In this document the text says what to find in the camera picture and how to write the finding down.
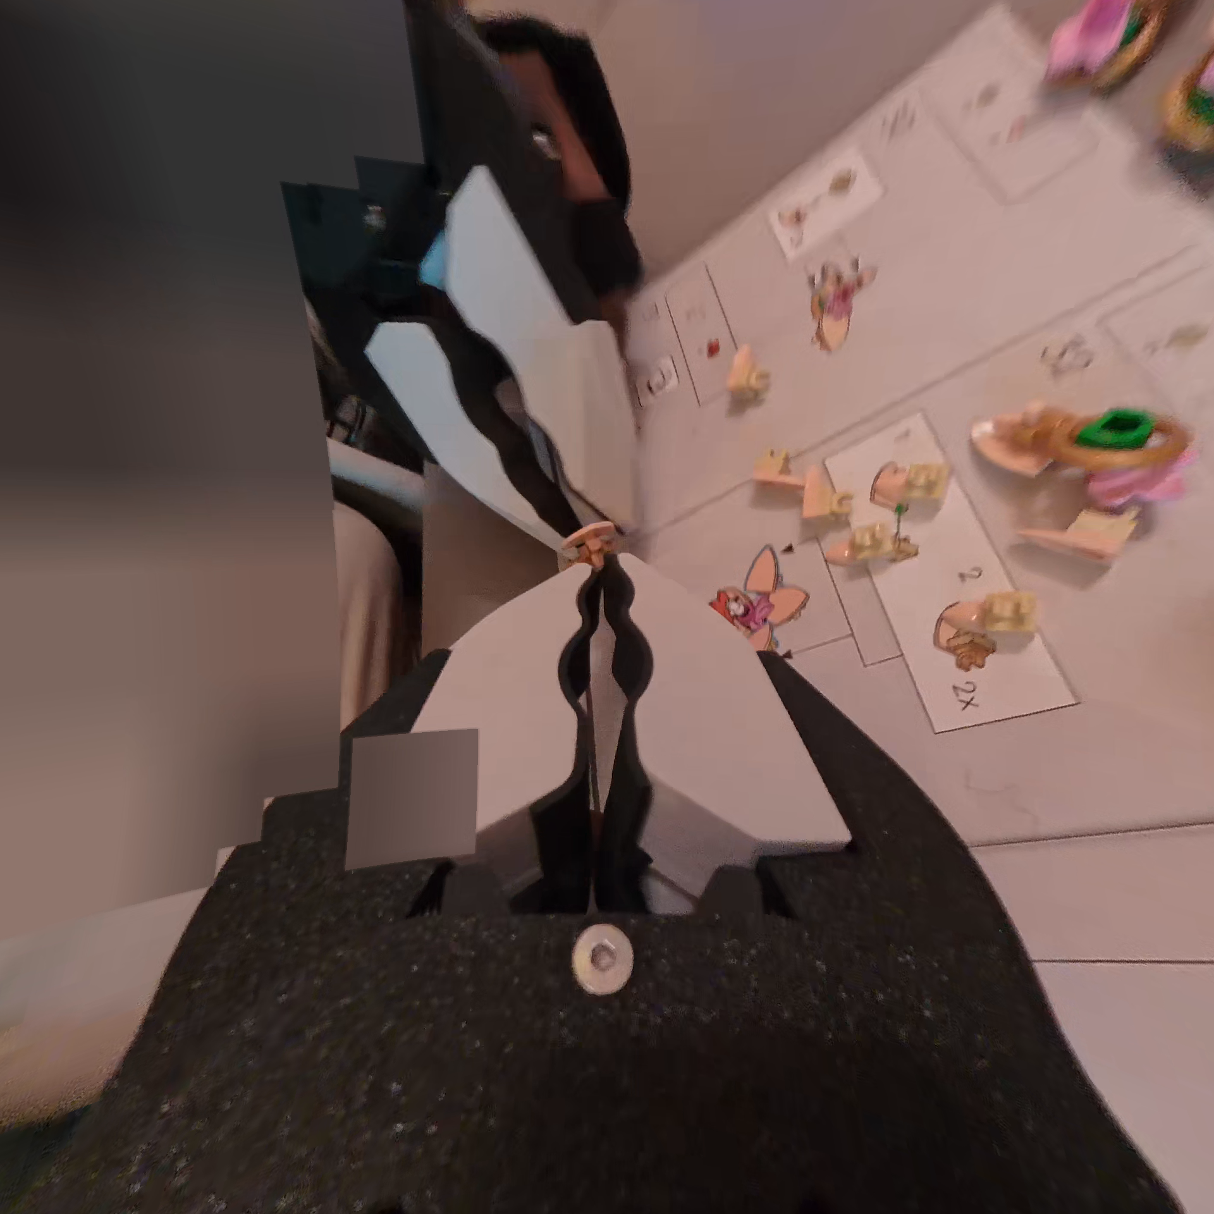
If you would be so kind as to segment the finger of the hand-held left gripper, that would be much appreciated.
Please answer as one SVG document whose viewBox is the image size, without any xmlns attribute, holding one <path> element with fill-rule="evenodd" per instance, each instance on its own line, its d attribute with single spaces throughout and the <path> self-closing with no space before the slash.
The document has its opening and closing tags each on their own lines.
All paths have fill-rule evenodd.
<svg viewBox="0 0 1214 1214">
<path fill-rule="evenodd" d="M 617 526 L 637 526 L 637 430 L 613 328 L 572 321 L 487 166 L 454 193 L 445 235 L 448 296 L 504 357 L 565 485 Z"/>
<path fill-rule="evenodd" d="M 449 326 L 378 323 L 365 355 L 432 461 L 464 491 L 550 550 L 578 520 L 494 376 Z"/>
</svg>

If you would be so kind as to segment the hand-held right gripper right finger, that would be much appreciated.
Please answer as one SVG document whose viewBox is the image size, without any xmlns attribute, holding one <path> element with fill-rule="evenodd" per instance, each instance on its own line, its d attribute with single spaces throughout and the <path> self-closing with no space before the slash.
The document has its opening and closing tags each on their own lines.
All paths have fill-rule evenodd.
<svg viewBox="0 0 1214 1214">
<path fill-rule="evenodd" d="M 601 571 L 601 899 L 696 902 L 722 867 L 851 831 L 751 646 L 640 558 Z"/>
</svg>

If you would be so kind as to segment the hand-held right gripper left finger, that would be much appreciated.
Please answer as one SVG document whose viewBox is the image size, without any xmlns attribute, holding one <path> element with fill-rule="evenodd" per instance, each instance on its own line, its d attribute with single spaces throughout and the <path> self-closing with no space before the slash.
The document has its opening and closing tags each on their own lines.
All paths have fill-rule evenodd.
<svg viewBox="0 0 1214 1214">
<path fill-rule="evenodd" d="M 560 660 L 582 627 L 586 572 L 559 572 L 482 618 L 449 649 L 413 735 L 475 733 L 475 845 L 507 894 L 542 877 L 532 808 L 562 787 L 579 709 Z"/>
</svg>

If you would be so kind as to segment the person's left hand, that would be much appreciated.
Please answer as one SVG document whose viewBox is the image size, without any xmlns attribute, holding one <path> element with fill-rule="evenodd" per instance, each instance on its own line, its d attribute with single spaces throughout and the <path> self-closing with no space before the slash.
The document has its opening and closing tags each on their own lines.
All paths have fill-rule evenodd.
<svg viewBox="0 0 1214 1214">
<path fill-rule="evenodd" d="M 520 89 L 530 118 L 549 134 L 568 201 L 585 204 L 611 198 L 542 56 L 533 50 L 504 53 L 500 62 Z"/>
</svg>

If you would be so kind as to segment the brick building instruction booklet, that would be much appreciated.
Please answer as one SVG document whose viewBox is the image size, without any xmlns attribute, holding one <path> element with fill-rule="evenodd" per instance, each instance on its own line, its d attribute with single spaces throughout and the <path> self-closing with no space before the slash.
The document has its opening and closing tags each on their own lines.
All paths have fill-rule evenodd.
<svg viewBox="0 0 1214 1214">
<path fill-rule="evenodd" d="M 854 516 L 881 465 L 942 461 L 906 568 L 829 569 L 793 665 L 933 798 L 1004 902 L 1087 1069 L 1185 1211 L 1211 1211 L 1211 214 L 1105 107 L 1039 92 L 993 4 L 798 172 L 848 153 L 881 192 L 789 256 L 764 199 L 657 280 L 633 322 L 647 559 L 738 582 L 795 508 L 747 485 L 787 449 Z M 748 344 L 764 397 L 725 381 Z M 1191 426 L 1183 497 L 1110 565 L 1039 549 L 1082 477 L 984 459 L 972 428 L 1040 402 Z"/>
</svg>

